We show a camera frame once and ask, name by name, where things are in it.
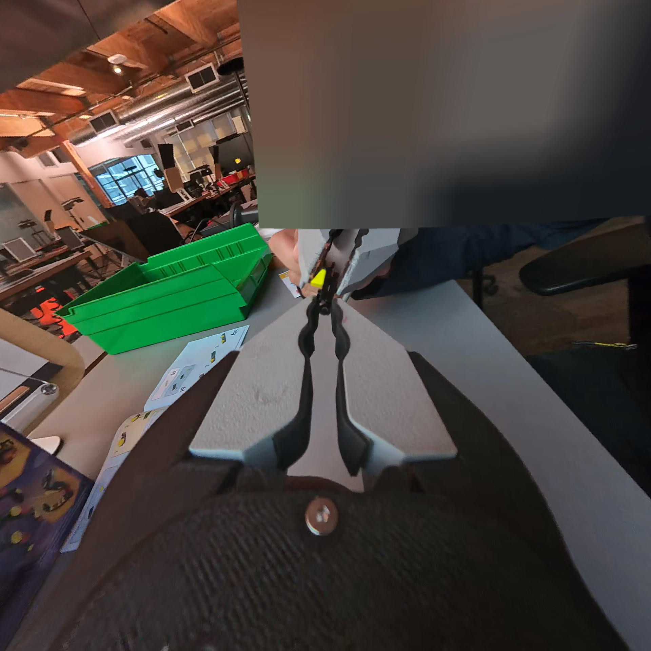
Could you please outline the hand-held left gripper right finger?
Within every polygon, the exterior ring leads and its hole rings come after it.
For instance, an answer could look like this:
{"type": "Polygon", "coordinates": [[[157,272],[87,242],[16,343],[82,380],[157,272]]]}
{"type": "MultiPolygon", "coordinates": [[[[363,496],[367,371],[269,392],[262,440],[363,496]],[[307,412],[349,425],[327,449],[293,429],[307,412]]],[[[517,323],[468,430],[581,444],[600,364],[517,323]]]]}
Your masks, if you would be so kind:
{"type": "Polygon", "coordinates": [[[341,299],[331,304],[338,361],[338,448],[351,476],[458,455],[408,351],[341,299]]]}

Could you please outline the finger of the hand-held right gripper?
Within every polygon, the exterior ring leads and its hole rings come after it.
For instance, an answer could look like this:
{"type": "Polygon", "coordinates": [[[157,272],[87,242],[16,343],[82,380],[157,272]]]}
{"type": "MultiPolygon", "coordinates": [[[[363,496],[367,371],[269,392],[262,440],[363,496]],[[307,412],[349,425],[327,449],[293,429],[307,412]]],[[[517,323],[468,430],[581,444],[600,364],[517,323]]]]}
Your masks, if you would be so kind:
{"type": "Polygon", "coordinates": [[[354,247],[337,281],[336,296],[349,299],[386,273],[400,246],[413,239],[418,228],[359,229],[354,247]]]}
{"type": "Polygon", "coordinates": [[[333,229],[298,229],[298,253],[301,287],[304,289],[325,265],[333,242],[333,229]]]}

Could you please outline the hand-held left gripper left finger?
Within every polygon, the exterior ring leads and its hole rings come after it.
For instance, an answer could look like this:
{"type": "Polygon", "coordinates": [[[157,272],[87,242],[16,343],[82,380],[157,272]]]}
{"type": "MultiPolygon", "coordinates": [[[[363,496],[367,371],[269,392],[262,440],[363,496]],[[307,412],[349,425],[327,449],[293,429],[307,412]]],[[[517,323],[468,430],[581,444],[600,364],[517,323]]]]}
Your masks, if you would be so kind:
{"type": "Polygon", "coordinates": [[[286,470],[310,441],[319,300],[303,300],[247,342],[197,430],[195,457],[286,470]]]}

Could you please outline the black and yellow lego piece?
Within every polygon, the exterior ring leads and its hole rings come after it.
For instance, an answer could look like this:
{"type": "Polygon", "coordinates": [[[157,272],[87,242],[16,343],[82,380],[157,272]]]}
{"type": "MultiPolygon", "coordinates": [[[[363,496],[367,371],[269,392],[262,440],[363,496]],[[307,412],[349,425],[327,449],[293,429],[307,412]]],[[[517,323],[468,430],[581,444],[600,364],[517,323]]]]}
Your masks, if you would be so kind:
{"type": "Polygon", "coordinates": [[[328,316],[331,313],[332,302],[336,296],[338,273],[335,265],[323,266],[309,281],[307,287],[316,290],[315,298],[318,312],[328,316]]]}

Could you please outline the person's right forearm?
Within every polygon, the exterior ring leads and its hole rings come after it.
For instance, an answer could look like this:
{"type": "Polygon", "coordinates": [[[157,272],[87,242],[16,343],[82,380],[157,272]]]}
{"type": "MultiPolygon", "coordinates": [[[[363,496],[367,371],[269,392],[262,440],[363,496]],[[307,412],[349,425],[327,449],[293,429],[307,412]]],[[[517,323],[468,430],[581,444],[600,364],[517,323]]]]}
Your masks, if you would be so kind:
{"type": "Polygon", "coordinates": [[[456,281],[529,248],[560,248],[606,222],[608,219],[421,228],[400,246],[390,266],[351,298],[393,296],[456,281]]]}

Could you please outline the lego instruction booklet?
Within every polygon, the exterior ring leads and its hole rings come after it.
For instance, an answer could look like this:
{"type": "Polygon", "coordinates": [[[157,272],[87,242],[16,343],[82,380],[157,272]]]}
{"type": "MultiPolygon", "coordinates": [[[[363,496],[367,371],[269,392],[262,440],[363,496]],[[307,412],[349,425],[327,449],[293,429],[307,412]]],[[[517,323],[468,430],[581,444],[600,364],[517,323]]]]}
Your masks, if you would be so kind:
{"type": "Polygon", "coordinates": [[[63,543],[62,554],[78,549],[107,488],[128,454],[165,411],[231,352],[238,352],[249,326],[188,343],[148,397],[143,411],[129,416],[117,429],[105,461],[81,513],[63,543]]]}

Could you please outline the purple lego box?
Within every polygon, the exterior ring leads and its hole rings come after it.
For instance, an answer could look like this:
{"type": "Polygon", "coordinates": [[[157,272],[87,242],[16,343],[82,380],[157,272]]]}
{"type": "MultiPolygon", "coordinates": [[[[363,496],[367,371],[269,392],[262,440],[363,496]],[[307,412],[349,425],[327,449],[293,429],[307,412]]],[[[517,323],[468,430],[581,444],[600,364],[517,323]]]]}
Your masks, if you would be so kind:
{"type": "Polygon", "coordinates": [[[93,481],[1,424],[1,649],[50,574],[93,481]]]}

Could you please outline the person's right hand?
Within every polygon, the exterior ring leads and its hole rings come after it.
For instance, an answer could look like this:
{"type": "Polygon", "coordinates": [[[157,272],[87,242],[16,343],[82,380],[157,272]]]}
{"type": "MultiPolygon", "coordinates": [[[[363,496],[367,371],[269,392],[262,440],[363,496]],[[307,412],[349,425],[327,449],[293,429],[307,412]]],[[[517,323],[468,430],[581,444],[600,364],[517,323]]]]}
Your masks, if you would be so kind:
{"type": "Polygon", "coordinates": [[[297,248],[298,230],[282,229],[273,233],[268,245],[280,263],[289,271],[289,280],[294,284],[299,293],[302,294],[301,268],[299,265],[299,253],[297,248]]]}

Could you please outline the black office chair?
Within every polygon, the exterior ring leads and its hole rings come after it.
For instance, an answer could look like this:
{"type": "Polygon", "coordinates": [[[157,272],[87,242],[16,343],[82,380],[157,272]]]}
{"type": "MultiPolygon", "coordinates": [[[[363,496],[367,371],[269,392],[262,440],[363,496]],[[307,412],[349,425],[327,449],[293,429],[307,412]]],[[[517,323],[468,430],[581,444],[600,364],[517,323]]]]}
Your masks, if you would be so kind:
{"type": "Polygon", "coordinates": [[[122,221],[143,246],[145,260],[184,244],[183,237],[173,221],[159,212],[135,214],[122,221]]]}

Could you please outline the rounded wooden tray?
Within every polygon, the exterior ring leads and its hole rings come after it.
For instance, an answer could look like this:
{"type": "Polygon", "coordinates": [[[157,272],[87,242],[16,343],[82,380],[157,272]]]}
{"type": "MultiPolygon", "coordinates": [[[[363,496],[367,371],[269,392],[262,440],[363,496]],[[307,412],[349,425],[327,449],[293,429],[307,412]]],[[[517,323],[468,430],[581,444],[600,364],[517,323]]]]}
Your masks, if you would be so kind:
{"type": "Polygon", "coordinates": [[[61,365],[62,370],[57,373],[56,379],[70,380],[76,385],[84,377],[83,358],[69,342],[4,309],[1,309],[1,339],[61,365]]]}

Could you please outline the arched window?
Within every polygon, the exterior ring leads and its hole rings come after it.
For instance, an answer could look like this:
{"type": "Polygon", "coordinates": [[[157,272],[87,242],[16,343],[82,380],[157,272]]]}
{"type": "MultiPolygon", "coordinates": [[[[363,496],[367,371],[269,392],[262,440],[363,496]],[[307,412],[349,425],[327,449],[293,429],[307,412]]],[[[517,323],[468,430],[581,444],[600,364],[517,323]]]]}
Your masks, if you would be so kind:
{"type": "Polygon", "coordinates": [[[162,190],[164,177],[157,175],[158,169],[151,154],[140,154],[110,159],[89,170],[111,203],[117,206],[125,204],[137,190],[144,190],[148,196],[162,190]]]}

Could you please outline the silver metal clip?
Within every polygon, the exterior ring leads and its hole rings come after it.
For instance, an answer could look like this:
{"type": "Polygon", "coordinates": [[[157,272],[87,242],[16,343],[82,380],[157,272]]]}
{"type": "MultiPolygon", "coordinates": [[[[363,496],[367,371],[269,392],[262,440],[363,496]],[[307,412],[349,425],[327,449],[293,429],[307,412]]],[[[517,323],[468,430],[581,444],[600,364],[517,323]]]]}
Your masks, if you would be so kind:
{"type": "Polygon", "coordinates": [[[59,387],[53,383],[33,389],[19,386],[1,401],[1,423],[25,434],[58,396],[59,387]]]}

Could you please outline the white printed paper sheet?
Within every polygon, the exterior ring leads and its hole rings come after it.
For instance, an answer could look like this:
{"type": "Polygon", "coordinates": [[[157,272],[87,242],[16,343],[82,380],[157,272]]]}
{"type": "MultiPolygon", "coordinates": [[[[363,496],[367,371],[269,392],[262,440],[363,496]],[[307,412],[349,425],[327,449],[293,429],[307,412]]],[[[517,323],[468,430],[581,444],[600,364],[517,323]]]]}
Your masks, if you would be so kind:
{"type": "Polygon", "coordinates": [[[16,378],[34,377],[49,361],[1,339],[1,373],[16,378]]]}

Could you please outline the long wooden workbench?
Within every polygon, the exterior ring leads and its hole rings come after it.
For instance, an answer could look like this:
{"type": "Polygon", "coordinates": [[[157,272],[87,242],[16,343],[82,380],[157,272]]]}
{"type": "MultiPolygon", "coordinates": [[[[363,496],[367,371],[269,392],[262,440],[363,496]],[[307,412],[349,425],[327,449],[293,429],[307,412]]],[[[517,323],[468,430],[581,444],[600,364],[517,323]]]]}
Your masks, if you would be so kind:
{"type": "Polygon", "coordinates": [[[29,273],[21,271],[17,275],[2,279],[1,305],[24,294],[32,293],[38,287],[45,288],[48,296],[66,305],[73,300],[68,294],[69,290],[73,291],[75,296],[81,296],[93,288],[86,274],[79,267],[80,264],[88,264],[93,271],[97,271],[91,253],[81,250],[61,260],[49,261],[40,267],[31,268],[29,273]]]}

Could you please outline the silver air duct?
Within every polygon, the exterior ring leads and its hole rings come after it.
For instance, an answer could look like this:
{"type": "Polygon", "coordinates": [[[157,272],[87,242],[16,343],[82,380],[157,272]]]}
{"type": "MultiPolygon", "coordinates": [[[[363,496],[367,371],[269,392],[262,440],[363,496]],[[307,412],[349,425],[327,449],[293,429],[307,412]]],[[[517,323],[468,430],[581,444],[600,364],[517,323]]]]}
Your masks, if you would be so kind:
{"type": "Polygon", "coordinates": [[[189,86],[176,84],[169,87],[162,96],[141,98],[130,106],[120,106],[111,113],[115,124],[96,133],[91,124],[72,132],[69,141],[76,146],[100,137],[116,135],[127,139],[143,134],[150,127],[162,124],[168,119],[189,119],[192,111],[212,107],[224,100],[241,100],[240,87],[234,76],[227,76],[220,83],[206,86],[198,93],[192,93],[189,86]]]}

